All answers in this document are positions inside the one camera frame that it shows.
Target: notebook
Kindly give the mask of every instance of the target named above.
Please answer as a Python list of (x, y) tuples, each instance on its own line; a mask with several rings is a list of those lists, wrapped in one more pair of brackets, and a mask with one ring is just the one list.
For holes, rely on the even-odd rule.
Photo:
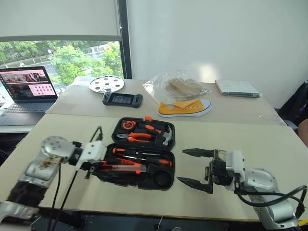
[(259, 98), (261, 94), (248, 82), (217, 79), (215, 84), (222, 95)]

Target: tool kit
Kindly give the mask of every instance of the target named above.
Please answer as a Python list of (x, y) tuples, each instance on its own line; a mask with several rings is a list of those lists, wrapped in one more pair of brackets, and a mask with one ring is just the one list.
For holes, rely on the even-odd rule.
[(103, 168), (96, 176), (122, 186), (167, 190), (174, 180), (173, 124), (150, 117), (122, 118), (107, 146)]

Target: black tool case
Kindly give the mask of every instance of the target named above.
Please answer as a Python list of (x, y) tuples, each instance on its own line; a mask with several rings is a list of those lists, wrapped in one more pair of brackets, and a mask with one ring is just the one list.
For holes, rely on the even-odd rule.
[[(126, 121), (135, 121), (136, 125), (132, 129), (123, 129), (123, 123)], [(166, 145), (163, 145), (165, 138), (163, 135), (151, 134), (151, 131), (146, 128), (140, 128), (140, 125), (151, 125), (156, 128), (156, 130), (164, 132), (170, 132), (172, 130), (172, 136)], [(151, 138), (138, 138), (143, 140), (149, 140), (150, 142), (129, 142), (126, 138), (117, 137), (118, 134), (130, 134), (133, 133), (148, 133), (151, 134)], [(170, 151), (175, 145), (175, 128), (174, 125), (168, 122), (163, 122), (159, 120), (152, 120), (150, 117), (142, 118), (130, 118), (125, 117), (119, 120), (112, 134), (112, 139), (115, 143), (107, 146), (107, 152), (104, 160), (111, 164), (121, 164), (118, 158), (123, 158), (127, 160), (134, 161), (136, 163), (141, 163), (146, 165), (146, 172), (141, 172), (136, 174), (135, 172), (107, 172), (106, 174), (96, 174), (96, 176), (103, 180), (108, 181), (117, 185), (122, 186), (138, 186), (140, 189), (148, 190), (168, 190), (174, 180), (175, 172), (175, 159), (173, 153)], [(136, 155), (132, 155), (137, 158), (154, 157), (165, 159), (172, 162), (171, 167), (158, 166), (153, 163), (145, 163), (142, 160), (134, 160), (133, 158), (121, 157), (120, 155), (115, 155), (113, 153), (114, 148), (121, 148), (126, 150), (132, 150), (133, 152), (138, 152)], [(152, 153), (159, 154), (159, 156), (143, 155), (142, 153)]]

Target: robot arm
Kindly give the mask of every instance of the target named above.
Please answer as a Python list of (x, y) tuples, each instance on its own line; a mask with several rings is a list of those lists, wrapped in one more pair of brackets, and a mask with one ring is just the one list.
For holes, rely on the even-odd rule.
[[(301, 200), (292, 197), (299, 202), (297, 216), (295, 216), (291, 204), (286, 200), (287, 198), (281, 197), (284, 194), (280, 193), (275, 177), (262, 168), (245, 168), (241, 151), (187, 149), (183, 152), (192, 156), (213, 158), (209, 166), (205, 168), (205, 180), (208, 181), (208, 184), (177, 177), (184, 184), (210, 194), (213, 193), (213, 183), (223, 185), (227, 190), (234, 191), (243, 202), (254, 207), (265, 229), (299, 229), (296, 217), (300, 217), (304, 212), (303, 200), (307, 186), (301, 186), (297, 190), (297, 192), (303, 190)], [(248, 195), (251, 202), (245, 200), (242, 195)]]
[(39, 155), (28, 165), (5, 202), (0, 203), (3, 219), (31, 220), (39, 212), (38, 205), (56, 176), (60, 163), (69, 163), (78, 171), (82, 164), (103, 160), (106, 147), (101, 141), (88, 143), (84, 149), (60, 136), (43, 140)]

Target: yellow sneaker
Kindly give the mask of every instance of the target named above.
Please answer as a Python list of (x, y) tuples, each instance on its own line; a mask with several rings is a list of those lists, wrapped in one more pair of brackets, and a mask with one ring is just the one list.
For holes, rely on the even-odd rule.
[(164, 104), (158, 106), (158, 114), (161, 117), (198, 117), (211, 110), (209, 100), (189, 100)]

